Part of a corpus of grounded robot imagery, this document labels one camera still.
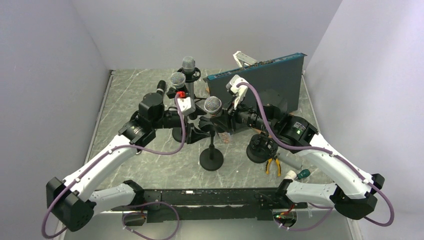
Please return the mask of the glitter handle microphone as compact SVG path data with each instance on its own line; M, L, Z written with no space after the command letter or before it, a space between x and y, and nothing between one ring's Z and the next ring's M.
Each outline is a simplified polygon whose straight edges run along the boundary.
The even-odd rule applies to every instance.
M209 96L204 101L203 107L211 117L217 117L222 111L222 101L216 96ZM229 132L218 127L216 128L216 132L224 144L229 144L231 142L231 134Z

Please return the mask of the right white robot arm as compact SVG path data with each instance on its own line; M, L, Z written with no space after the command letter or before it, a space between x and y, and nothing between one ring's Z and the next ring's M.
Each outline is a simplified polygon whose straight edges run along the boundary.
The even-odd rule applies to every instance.
M345 159L316 127L302 117L288 114L285 102L259 102L256 107L248 107L238 98L223 104L211 96L204 109L219 131L230 132L239 125L260 130L272 148L280 147L304 157L330 177L331 183L284 179L275 193L280 207L319 204L353 220L366 219L375 210L376 193L384 185L384 177L369 174Z

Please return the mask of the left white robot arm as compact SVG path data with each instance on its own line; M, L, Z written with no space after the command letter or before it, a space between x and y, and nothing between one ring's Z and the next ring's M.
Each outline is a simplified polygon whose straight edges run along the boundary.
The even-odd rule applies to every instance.
M64 179L53 177L46 184L47 213L42 222L42 235L52 239L46 223L53 214L64 230L76 232L93 216L115 207L127 206L139 209L144 203L144 189L132 180L116 187L97 190L99 184L115 169L137 153L148 152L160 156L174 155L182 150L187 137L185 117L197 109L195 100L184 91L177 91L174 99L176 110L165 110L163 96L159 92L145 95L139 109L124 124L111 142L85 165ZM181 127L183 140L177 149L163 152L147 148L156 137L157 129Z

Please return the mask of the black wireless microphone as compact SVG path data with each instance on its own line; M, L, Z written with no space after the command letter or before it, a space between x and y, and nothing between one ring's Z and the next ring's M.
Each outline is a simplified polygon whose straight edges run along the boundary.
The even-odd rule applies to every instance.
M163 97L166 89L167 83L164 80L160 80L156 87L156 93Z

